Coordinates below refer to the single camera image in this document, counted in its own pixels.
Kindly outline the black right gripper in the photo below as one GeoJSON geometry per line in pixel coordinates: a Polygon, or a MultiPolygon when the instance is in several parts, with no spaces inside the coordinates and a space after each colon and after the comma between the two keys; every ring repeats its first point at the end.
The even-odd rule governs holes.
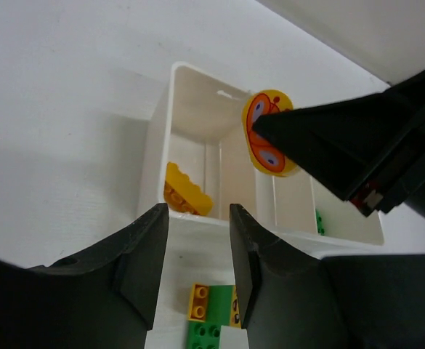
{"type": "Polygon", "coordinates": [[[251,141],[271,172],[288,158],[366,217],[406,204],[425,218],[425,70],[385,92],[294,111],[260,93],[251,141]]]}

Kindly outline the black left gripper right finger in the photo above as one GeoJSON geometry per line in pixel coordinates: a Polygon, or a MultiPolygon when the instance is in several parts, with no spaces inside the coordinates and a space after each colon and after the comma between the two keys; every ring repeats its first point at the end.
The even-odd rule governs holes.
{"type": "Polygon", "coordinates": [[[425,348],[425,254],[317,259],[230,205],[251,348],[425,348]]]}

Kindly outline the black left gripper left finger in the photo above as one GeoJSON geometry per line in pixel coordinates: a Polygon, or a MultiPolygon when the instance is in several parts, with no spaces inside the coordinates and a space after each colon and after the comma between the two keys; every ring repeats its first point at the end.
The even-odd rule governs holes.
{"type": "Polygon", "coordinates": [[[156,204],[50,266],[0,260],[0,348],[143,348],[168,230],[168,207],[156,204]]]}

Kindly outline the yellow and green lego stack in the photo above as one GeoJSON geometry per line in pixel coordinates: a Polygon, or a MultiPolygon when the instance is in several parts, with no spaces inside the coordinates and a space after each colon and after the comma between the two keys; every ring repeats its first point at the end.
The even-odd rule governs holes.
{"type": "Polygon", "coordinates": [[[236,285],[194,283],[187,310],[185,347],[219,348],[223,326],[241,328],[236,285]]]}

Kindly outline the small green lego brick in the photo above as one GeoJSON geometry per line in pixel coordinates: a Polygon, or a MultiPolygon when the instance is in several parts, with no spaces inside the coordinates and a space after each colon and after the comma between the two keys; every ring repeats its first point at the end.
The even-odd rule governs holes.
{"type": "Polygon", "coordinates": [[[317,225],[317,233],[321,236],[325,235],[325,227],[323,224],[322,216],[320,215],[320,212],[318,209],[315,210],[315,216],[316,216],[316,225],[317,225]]]}

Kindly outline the yellow lego brick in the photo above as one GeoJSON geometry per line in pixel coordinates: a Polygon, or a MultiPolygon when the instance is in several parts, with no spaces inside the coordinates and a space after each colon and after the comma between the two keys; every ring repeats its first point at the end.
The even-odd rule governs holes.
{"type": "Polygon", "coordinates": [[[193,183],[174,162],[168,162],[163,189],[165,202],[176,212],[207,216],[214,206],[211,197],[193,183]]]}

